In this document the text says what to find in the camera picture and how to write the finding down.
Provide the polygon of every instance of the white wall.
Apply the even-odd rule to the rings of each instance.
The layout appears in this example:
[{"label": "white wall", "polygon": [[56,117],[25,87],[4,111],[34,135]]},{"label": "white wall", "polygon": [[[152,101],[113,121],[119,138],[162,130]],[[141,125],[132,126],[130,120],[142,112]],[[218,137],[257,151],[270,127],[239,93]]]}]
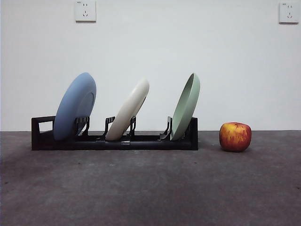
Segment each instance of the white wall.
[{"label": "white wall", "polygon": [[200,130],[301,129],[301,25],[278,24],[279,1],[98,0],[96,24],[76,24],[74,2],[2,0],[2,131],[55,115],[82,72],[97,84],[92,130],[141,77],[150,92],[137,129],[163,130],[192,72]]}]

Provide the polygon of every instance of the plate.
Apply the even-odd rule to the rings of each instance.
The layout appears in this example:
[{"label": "plate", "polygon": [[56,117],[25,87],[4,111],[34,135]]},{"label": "plate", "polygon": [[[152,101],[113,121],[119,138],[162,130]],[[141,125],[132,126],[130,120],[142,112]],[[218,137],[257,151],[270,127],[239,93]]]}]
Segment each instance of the plate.
[{"label": "plate", "polygon": [[193,73],[186,82],[177,107],[175,108],[170,140],[178,140],[184,135],[191,121],[194,109],[196,108],[199,91],[199,78]]},{"label": "plate", "polygon": [[130,125],[131,118],[137,115],[149,92],[150,84],[142,79],[133,89],[125,103],[119,110],[105,139],[108,141],[119,140]]},{"label": "plate", "polygon": [[96,98],[96,83],[89,73],[82,73],[71,83],[57,109],[53,136],[64,140],[74,136],[74,121],[78,117],[89,117]]}]

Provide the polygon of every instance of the green plate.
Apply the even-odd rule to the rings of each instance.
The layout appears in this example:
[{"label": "green plate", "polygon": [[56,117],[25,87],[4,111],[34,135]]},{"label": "green plate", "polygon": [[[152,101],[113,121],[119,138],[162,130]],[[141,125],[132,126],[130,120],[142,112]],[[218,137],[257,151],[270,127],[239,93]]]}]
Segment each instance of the green plate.
[{"label": "green plate", "polygon": [[199,78],[193,73],[189,77],[175,108],[170,140],[178,140],[184,135],[196,108],[199,90]]}]

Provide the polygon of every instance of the blue plate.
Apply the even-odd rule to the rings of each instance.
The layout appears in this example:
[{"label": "blue plate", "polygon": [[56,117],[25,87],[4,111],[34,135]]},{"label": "blue plate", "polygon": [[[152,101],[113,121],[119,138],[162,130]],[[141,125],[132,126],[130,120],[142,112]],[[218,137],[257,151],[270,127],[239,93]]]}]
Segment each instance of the blue plate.
[{"label": "blue plate", "polygon": [[[74,136],[73,125],[78,117],[89,117],[96,98],[96,83],[89,73],[80,74],[69,86],[57,109],[53,136],[63,140]],[[78,135],[84,128],[79,128]]]}]

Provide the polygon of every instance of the electrical outlet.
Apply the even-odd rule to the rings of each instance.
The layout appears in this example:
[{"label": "electrical outlet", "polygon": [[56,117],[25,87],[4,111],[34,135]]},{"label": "electrical outlet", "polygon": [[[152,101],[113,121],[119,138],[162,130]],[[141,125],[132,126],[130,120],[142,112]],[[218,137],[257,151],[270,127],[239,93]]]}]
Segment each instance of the electrical outlet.
[{"label": "electrical outlet", "polygon": [[281,2],[279,4],[279,23],[297,24],[299,13],[300,5],[298,2]]},{"label": "electrical outlet", "polygon": [[96,1],[82,0],[75,2],[76,22],[96,22]]}]

